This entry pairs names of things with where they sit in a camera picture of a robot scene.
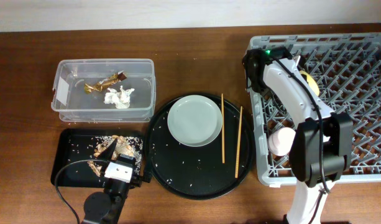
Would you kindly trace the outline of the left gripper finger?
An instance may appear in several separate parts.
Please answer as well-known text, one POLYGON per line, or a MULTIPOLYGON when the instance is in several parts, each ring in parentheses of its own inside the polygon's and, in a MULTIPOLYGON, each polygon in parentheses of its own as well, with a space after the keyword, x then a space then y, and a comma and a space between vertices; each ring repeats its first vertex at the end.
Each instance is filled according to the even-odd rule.
POLYGON ((114 154, 117 145, 117 139, 114 141, 98 156, 98 159, 110 161, 114 154))
POLYGON ((144 162, 142 163, 143 167, 143 176, 142 176, 142 181, 150 183, 152 180, 153 174, 152 174, 152 169, 153 169, 153 162, 152 162, 152 156, 148 155, 145 159, 144 162))

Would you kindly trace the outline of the food scraps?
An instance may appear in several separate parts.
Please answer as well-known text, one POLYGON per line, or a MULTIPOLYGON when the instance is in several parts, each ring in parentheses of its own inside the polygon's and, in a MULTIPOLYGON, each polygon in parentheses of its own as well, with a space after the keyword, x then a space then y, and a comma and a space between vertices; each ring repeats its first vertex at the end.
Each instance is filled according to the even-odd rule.
POLYGON ((104 152, 115 139, 117 139, 116 148, 111 157, 112 160, 116 160, 120 154, 125 154, 135 158, 134 172, 136 175, 140 174, 142 155, 143 155, 143 140, 140 137, 132 136, 101 136, 95 137, 97 145, 94 148, 94 153, 91 156, 92 159, 97 159, 102 152, 104 152))

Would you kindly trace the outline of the white tissue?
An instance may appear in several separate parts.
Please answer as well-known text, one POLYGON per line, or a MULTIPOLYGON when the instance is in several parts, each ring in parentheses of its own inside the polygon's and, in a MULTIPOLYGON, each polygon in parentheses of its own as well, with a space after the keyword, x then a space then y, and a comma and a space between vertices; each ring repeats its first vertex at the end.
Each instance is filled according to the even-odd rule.
POLYGON ((104 96, 104 104, 113 104, 117 109, 127 109, 130 107, 131 94, 134 90, 134 88, 125 90, 122 86, 120 86, 120 91, 107 88, 107 92, 104 96))

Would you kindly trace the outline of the grey plate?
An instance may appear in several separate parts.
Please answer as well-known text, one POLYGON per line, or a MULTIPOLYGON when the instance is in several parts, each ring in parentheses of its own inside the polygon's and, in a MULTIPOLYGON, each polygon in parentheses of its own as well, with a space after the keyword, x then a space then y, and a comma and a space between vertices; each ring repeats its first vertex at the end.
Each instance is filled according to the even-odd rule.
POLYGON ((170 134, 179 143, 201 147, 213 142, 223 127, 220 107, 212 99, 201 95, 180 98, 168 111, 170 134))

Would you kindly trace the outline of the gold snack wrapper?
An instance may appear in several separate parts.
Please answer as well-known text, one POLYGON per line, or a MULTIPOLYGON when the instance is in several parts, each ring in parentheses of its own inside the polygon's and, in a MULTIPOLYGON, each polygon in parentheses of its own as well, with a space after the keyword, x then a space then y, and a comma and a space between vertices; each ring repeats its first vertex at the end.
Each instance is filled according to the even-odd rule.
POLYGON ((111 85, 121 82, 127 78, 126 73, 124 71, 117 72, 110 77, 107 77, 101 81, 96 82, 95 84, 87 84, 85 83, 85 93, 92 93, 93 91, 101 92, 106 90, 111 85))

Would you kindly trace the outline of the pink cup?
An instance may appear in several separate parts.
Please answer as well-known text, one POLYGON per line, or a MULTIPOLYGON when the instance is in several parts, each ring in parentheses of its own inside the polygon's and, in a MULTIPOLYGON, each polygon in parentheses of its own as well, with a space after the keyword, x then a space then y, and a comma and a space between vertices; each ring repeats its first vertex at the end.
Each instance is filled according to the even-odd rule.
POLYGON ((295 134, 295 130, 288 127, 275 131, 267 140, 269 151, 276 156, 284 156, 288 154, 292 147, 295 134))

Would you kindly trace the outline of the yellow bowl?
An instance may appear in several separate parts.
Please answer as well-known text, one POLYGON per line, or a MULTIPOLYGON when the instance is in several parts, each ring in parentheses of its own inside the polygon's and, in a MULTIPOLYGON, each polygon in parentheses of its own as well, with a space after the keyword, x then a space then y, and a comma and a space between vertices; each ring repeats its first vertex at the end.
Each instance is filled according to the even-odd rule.
POLYGON ((312 91, 315 93, 315 95, 319 96, 320 90, 319 90, 317 82, 313 79, 313 77, 304 70, 300 70, 300 75, 308 83, 309 87, 312 89, 312 91))

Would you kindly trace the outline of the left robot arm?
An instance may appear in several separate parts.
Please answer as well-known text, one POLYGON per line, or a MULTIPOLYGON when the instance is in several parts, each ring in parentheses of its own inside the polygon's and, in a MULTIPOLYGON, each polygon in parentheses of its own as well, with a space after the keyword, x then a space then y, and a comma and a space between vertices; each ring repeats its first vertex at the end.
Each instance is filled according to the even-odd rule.
POLYGON ((96 163, 101 166, 100 176, 108 181, 102 192, 95 192, 85 200, 83 223, 117 223, 129 190, 151 181, 152 175, 147 170, 143 175, 136 174, 136 158, 120 154, 112 160, 116 144, 117 139, 98 156, 96 163))

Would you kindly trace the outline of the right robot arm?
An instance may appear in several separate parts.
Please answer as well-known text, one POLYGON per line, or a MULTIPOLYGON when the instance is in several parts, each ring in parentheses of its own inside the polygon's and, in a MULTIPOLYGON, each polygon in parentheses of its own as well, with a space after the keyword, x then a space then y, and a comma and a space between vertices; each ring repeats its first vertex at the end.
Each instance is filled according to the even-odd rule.
POLYGON ((350 168, 351 117, 337 113, 322 101, 298 68, 300 57, 286 47, 250 49, 242 59, 250 88, 276 96, 295 125, 284 143, 296 189, 284 223, 320 223, 324 203, 350 168))

